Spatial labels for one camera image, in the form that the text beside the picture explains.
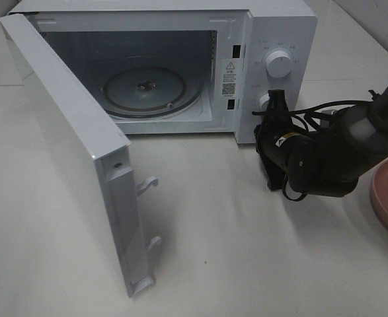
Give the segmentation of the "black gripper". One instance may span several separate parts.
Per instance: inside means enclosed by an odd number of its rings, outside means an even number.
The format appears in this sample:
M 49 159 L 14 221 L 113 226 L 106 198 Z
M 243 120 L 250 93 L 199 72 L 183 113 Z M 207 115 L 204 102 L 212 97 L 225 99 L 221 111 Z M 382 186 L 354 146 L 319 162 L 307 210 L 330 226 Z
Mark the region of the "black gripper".
M 288 111 L 285 90 L 268 91 L 268 111 L 254 112 L 262 121 L 254 129 L 256 151 L 267 176 L 270 191 L 285 191 L 290 178 L 290 158 L 296 150 L 306 150 L 315 141 L 308 130 L 295 125 Z

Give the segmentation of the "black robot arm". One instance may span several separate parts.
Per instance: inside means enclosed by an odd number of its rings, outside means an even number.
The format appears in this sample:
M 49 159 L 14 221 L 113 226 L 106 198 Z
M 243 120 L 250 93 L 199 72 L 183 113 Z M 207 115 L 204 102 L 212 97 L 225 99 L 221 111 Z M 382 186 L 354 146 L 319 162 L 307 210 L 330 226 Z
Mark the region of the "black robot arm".
M 290 111 L 282 89 L 269 90 L 265 110 L 255 112 L 256 151 L 268 188 L 343 197 L 361 175 L 388 157 L 388 86 L 372 99 L 337 100 Z

